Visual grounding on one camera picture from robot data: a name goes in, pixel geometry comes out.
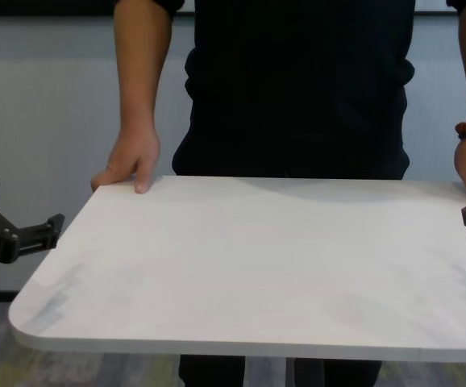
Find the person's right hand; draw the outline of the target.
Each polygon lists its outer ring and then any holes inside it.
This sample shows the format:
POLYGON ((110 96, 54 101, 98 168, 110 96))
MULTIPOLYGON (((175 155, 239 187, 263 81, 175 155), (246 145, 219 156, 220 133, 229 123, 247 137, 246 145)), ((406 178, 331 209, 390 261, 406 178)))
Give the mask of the person's right hand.
POLYGON ((123 127, 111 150, 106 167, 90 182, 99 187, 134 178, 134 190, 145 194, 160 156, 160 140, 152 125, 123 127))

